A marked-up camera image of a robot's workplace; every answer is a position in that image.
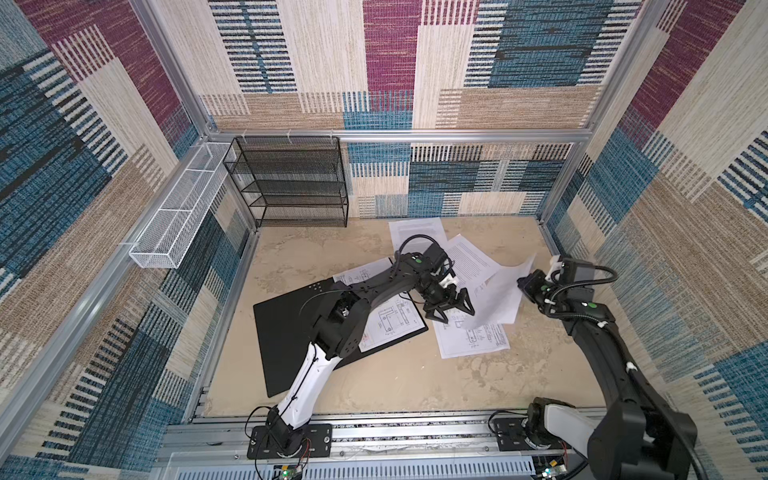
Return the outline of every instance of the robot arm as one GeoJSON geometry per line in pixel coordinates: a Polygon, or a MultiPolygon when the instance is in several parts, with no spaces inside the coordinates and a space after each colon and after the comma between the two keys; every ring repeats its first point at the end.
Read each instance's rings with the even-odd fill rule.
{"type": "MultiPolygon", "coordinates": [[[[410,237],[403,246],[416,237],[421,236],[410,237]]],[[[424,299],[428,319],[447,323],[445,311],[451,308],[475,314],[467,289],[456,288],[448,254],[432,242],[424,253],[396,253],[391,268],[365,282],[334,283],[312,310],[308,321],[313,328],[304,363],[285,398],[266,417],[270,438],[286,456],[299,450],[301,427],[310,420],[333,369],[357,349],[372,309],[400,292],[416,289],[424,299]]]]}
{"type": "Polygon", "coordinates": [[[697,429],[675,412],[637,368],[611,311],[594,303],[591,285],[615,281],[610,268],[561,258],[550,273],[536,270],[518,279],[518,287],[541,313],[559,319],[581,348],[598,381],[607,414],[591,424],[571,406],[536,398],[528,407],[526,436],[545,445],[564,439],[588,459],[597,480],[614,478],[685,479],[693,464],[706,472],[693,445],[697,429]],[[597,270],[611,277],[595,280],[597,270]]]}

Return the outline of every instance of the black metal rack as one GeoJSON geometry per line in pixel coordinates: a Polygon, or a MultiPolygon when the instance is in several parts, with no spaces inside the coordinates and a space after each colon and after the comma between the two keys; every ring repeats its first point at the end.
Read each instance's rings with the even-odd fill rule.
{"type": "Polygon", "coordinates": [[[236,137],[224,161],[258,227],[346,227],[337,137],[236,137]]]}

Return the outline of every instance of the black mounting plate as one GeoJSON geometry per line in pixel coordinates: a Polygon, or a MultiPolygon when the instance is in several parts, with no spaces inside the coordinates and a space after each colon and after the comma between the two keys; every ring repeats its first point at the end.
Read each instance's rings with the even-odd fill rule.
{"type": "MultiPolygon", "coordinates": [[[[266,434],[265,425],[253,427],[253,431],[255,435],[251,435],[251,441],[248,442],[248,453],[246,454],[249,460],[254,460],[257,455],[259,460],[264,458],[284,458],[277,454],[277,444],[275,441],[269,436],[264,438],[266,434]]],[[[303,437],[308,438],[312,442],[310,448],[311,458],[331,456],[333,425],[330,423],[312,423],[304,425],[301,428],[301,432],[303,437]]],[[[291,458],[298,460],[304,453],[305,444],[304,442],[299,447],[299,451],[291,458]]]]}
{"type": "Polygon", "coordinates": [[[525,441],[525,429],[522,421],[525,417],[503,417],[493,419],[493,429],[500,432],[496,443],[500,452],[523,452],[535,450],[525,441]]]}

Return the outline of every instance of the wire mesh shelf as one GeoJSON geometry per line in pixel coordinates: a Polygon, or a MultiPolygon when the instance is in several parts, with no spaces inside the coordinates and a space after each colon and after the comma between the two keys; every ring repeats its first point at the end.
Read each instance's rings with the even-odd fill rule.
{"type": "Polygon", "coordinates": [[[346,227],[349,196],[336,137],[237,137],[224,166],[258,227],[346,227]]]}
{"type": "Polygon", "coordinates": [[[206,143],[197,151],[131,248],[131,258],[138,266],[181,265],[227,177],[223,161],[229,155],[234,152],[226,143],[206,143]]]}

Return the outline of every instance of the red wire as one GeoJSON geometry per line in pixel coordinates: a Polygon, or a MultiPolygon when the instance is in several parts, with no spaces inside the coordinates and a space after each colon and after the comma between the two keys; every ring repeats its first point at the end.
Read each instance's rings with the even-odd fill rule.
{"type": "Polygon", "coordinates": [[[304,453],[301,454],[301,457],[299,458],[299,465],[301,465],[301,461],[304,460],[304,455],[306,455],[306,463],[305,466],[310,463],[310,449],[312,448],[312,440],[307,439],[306,440],[306,450],[304,450],[304,453]]]}
{"type": "Polygon", "coordinates": [[[565,468],[568,469],[568,446],[563,441],[560,441],[560,445],[563,445],[563,463],[565,468]]]}

